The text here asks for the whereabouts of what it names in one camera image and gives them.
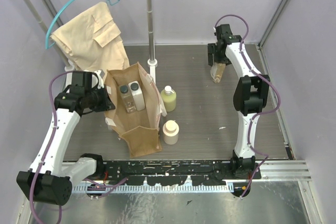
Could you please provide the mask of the clear bottle black cap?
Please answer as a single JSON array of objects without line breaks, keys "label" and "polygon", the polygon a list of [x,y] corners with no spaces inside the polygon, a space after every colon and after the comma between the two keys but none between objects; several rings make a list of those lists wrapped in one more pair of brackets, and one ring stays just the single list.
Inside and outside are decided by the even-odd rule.
[{"label": "clear bottle black cap", "polygon": [[136,107],[129,87],[127,85],[121,85],[118,87],[118,90],[126,111],[128,113],[135,112]]}]

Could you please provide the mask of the amber bottle white cap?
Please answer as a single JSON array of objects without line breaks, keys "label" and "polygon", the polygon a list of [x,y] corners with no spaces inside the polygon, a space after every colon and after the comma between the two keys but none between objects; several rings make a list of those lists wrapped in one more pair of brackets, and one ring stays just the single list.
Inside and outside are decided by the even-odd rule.
[{"label": "amber bottle white cap", "polygon": [[213,63],[210,74],[214,83],[220,83],[225,67],[225,63]]}]

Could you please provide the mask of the beige bottle wide cap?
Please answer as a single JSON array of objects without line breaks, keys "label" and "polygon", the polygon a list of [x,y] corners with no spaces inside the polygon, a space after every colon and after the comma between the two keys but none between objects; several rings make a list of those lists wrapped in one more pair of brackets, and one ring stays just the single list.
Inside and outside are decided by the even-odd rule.
[{"label": "beige bottle wide cap", "polygon": [[163,141],[168,145],[174,145],[179,138],[179,125],[173,121],[168,120],[163,125]]}]

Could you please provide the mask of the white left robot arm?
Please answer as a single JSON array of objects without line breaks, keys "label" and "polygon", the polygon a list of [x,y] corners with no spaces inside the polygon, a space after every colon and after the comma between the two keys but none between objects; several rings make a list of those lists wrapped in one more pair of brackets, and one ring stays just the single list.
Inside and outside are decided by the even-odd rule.
[{"label": "white left robot arm", "polygon": [[103,72],[68,71],[70,83],[51,97],[52,119],[43,144],[29,170],[20,171],[16,182],[29,202],[63,206],[73,187],[86,178],[101,179],[105,174],[103,158],[84,153],[67,168],[62,163],[70,138],[82,116],[114,110],[115,105],[104,85]]}]

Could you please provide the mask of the white bottle black cap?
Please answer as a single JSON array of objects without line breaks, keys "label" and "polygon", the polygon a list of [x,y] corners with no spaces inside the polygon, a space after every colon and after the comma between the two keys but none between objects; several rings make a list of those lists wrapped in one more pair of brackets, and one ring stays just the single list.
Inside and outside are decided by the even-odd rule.
[{"label": "white bottle black cap", "polygon": [[144,110],[145,109],[144,96],[139,83],[137,81],[133,81],[130,82],[128,86],[130,88],[136,110],[137,111]]}]

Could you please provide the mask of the green pump lotion bottle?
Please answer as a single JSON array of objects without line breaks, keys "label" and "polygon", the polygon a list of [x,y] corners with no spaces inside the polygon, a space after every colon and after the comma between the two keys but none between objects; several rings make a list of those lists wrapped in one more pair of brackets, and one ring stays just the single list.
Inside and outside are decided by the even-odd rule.
[{"label": "green pump lotion bottle", "polygon": [[176,108],[177,95],[171,86],[165,86],[161,91],[161,98],[167,112],[172,112]]}]

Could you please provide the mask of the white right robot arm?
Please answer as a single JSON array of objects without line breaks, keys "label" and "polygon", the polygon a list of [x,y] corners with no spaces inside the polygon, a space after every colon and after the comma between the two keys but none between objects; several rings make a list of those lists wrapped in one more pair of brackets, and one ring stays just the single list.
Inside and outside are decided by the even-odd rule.
[{"label": "white right robot arm", "polygon": [[219,83],[224,69],[232,65],[238,76],[233,105],[238,113],[238,136],[229,170],[241,179],[255,168],[255,135],[260,113],[267,105],[270,81],[249,58],[240,35],[233,35],[229,24],[215,27],[217,42],[207,45],[211,78]]}]

